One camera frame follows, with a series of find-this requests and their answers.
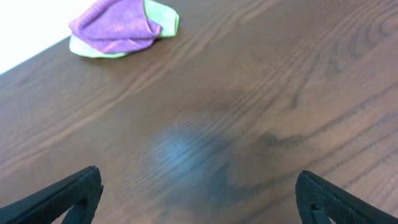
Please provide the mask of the purple microfiber cloth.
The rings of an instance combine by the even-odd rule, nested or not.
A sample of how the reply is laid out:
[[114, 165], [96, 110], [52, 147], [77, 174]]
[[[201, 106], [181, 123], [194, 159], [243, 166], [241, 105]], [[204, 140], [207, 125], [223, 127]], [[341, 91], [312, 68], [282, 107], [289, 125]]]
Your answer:
[[147, 18], [143, 0], [98, 0], [69, 23], [72, 34], [104, 54], [142, 50], [162, 26]]

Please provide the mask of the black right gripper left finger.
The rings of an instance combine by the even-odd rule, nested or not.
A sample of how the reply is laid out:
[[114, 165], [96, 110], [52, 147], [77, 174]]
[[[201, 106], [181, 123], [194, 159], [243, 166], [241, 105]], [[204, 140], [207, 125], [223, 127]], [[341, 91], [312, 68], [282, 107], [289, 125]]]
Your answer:
[[95, 216], [103, 184], [96, 166], [86, 167], [17, 202], [1, 208], [1, 223], [90, 224]]

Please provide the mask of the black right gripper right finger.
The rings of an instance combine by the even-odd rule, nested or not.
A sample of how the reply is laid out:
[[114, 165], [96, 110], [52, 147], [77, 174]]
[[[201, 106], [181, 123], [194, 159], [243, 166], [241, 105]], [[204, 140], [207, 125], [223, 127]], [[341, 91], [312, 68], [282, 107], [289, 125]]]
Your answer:
[[397, 224], [396, 217], [308, 170], [299, 173], [295, 184], [295, 196], [304, 224]]

